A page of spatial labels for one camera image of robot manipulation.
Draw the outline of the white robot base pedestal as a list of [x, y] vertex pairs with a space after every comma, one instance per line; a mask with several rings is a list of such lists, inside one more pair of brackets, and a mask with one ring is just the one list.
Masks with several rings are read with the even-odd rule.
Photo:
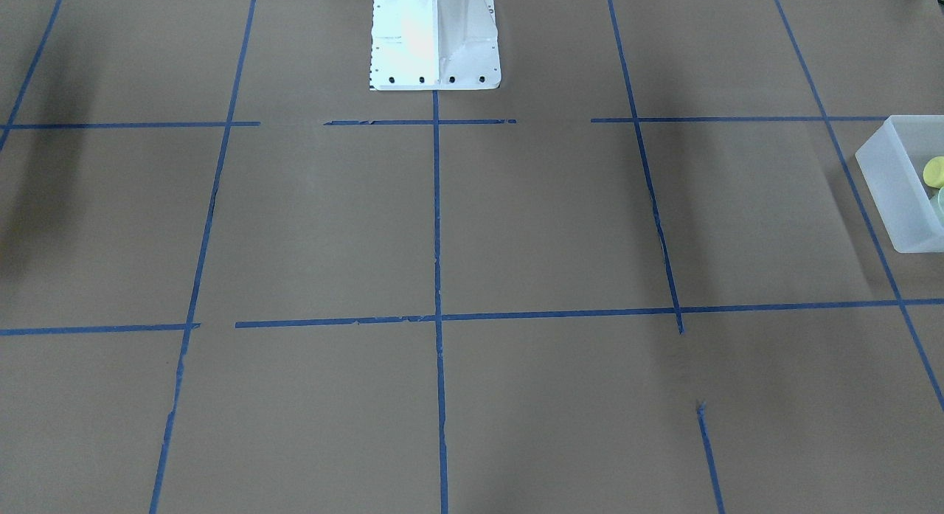
[[373, 0], [369, 88], [478, 91], [502, 84], [495, 0]]

